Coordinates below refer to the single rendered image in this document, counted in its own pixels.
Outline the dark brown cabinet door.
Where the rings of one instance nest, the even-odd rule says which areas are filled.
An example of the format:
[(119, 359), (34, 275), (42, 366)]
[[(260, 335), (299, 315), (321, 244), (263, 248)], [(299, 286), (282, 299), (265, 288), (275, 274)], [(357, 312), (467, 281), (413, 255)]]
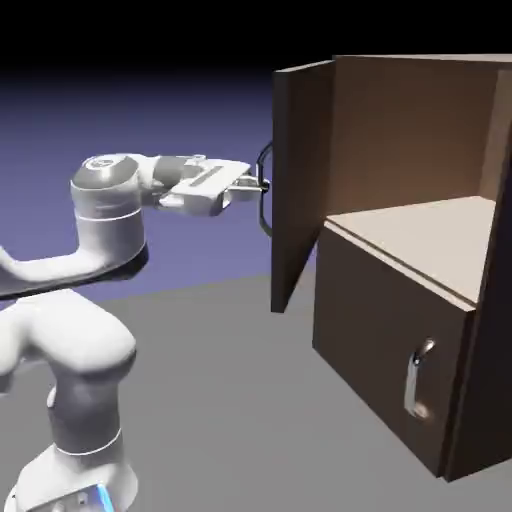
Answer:
[[(378, 255), (323, 228), (317, 250), (313, 347), (380, 420), (436, 476), (444, 472), (462, 349), (474, 308)], [(403, 407), (407, 364), (427, 338), (417, 397), (430, 416)]]
[(286, 311), (326, 215), (332, 60), (273, 73), (271, 311)]

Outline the dark curved door handle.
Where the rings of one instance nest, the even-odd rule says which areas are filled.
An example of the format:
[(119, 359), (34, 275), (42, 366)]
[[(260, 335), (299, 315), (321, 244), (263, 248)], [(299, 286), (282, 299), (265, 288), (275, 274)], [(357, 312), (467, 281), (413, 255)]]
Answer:
[(272, 237), (272, 227), (268, 223), (265, 218), (265, 206), (264, 200), (266, 194), (269, 192), (271, 187), (271, 182), (265, 178), (265, 162), (267, 157), (272, 152), (272, 142), (268, 142), (263, 149), (260, 151), (257, 160), (256, 160), (256, 178), (257, 178), (257, 187), (259, 189), (259, 202), (258, 202), (258, 220), (259, 226), (263, 230), (263, 232), (269, 237)]

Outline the dark brown closed cabinet door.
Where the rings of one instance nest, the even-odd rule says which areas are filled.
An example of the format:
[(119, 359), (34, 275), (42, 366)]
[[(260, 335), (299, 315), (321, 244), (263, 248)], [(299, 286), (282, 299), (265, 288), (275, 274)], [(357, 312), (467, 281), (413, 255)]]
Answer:
[[(323, 228), (317, 250), (313, 347), (380, 420), (436, 476), (444, 472), (462, 349), (474, 308), (378, 255)], [(403, 407), (407, 364), (427, 338), (417, 397), (430, 416)]]

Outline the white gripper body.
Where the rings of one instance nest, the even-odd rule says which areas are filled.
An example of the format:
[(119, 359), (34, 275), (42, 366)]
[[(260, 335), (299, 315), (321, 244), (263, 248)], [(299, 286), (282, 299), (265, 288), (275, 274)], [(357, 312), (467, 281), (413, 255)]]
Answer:
[(246, 162), (206, 159), (199, 164), (201, 172), (181, 178), (158, 200), (158, 206), (192, 216), (218, 216), (233, 202), (230, 188), (247, 175)]

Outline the dark brown wooden cabinet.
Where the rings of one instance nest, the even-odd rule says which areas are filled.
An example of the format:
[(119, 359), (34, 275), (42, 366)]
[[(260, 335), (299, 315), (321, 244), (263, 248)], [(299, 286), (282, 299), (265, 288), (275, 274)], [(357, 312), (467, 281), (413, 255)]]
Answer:
[(325, 227), (475, 310), (438, 477), (512, 459), (512, 55), (338, 57)]

